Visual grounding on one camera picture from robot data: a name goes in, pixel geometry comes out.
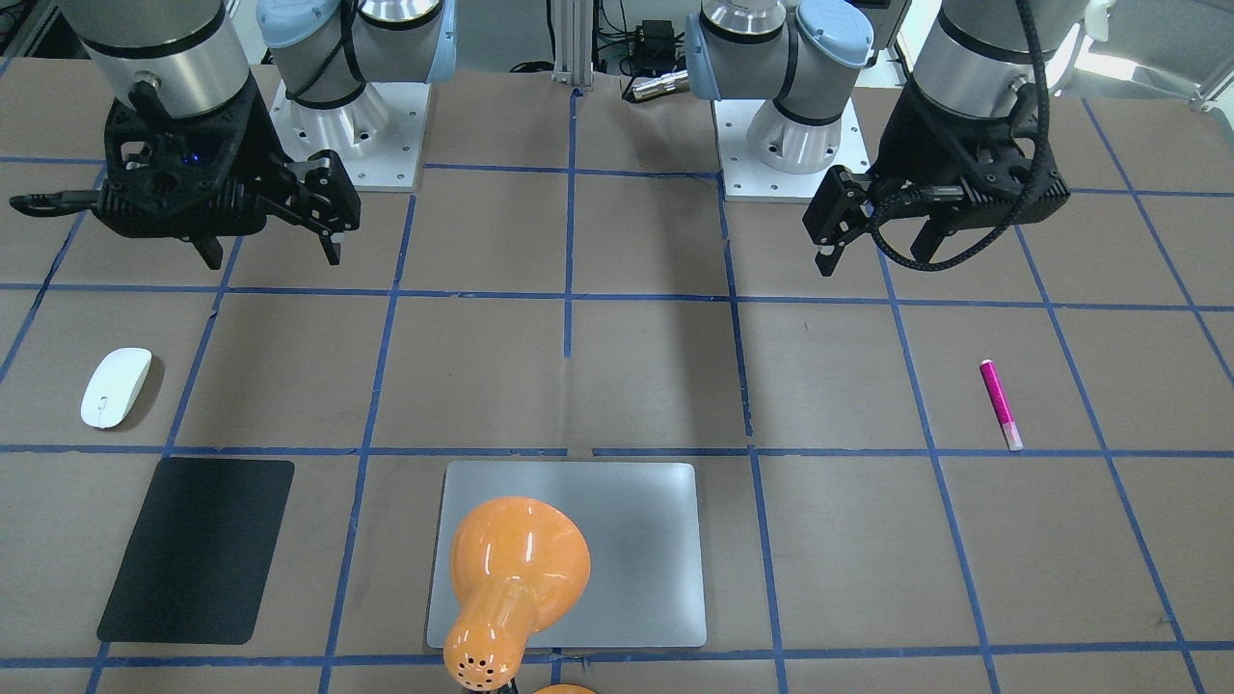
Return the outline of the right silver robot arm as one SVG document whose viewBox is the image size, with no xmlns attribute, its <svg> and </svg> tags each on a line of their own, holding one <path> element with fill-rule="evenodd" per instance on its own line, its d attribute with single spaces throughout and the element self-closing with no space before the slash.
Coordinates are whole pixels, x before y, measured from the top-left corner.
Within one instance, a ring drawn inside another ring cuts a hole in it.
<svg viewBox="0 0 1234 694">
<path fill-rule="evenodd" d="M 88 211 L 120 237 L 189 243 L 222 264 L 221 238 L 270 217 L 307 228 L 328 264 L 362 225 L 362 161 L 396 152 L 380 85 L 457 70 L 453 1 L 260 1 L 288 125 L 267 110 L 221 1 L 65 1 L 67 25 L 106 77 L 105 177 L 96 191 L 16 195 L 14 211 Z"/>
</svg>

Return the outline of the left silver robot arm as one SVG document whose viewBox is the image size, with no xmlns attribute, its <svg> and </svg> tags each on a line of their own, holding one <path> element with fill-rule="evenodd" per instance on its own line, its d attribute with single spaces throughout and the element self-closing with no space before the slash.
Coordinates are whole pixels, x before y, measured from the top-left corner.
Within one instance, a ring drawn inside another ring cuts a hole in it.
<svg viewBox="0 0 1234 694">
<path fill-rule="evenodd" d="M 760 102 L 747 140 L 766 165 L 823 172 L 802 217 L 822 277 L 863 236 L 898 265 L 942 272 L 1071 198 L 1049 141 L 1046 65 L 1083 11 L 944 1 L 863 173 L 829 152 L 875 47 L 850 2 L 705 1 L 684 31 L 684 64 L 697 98 Z"/>
</svg>

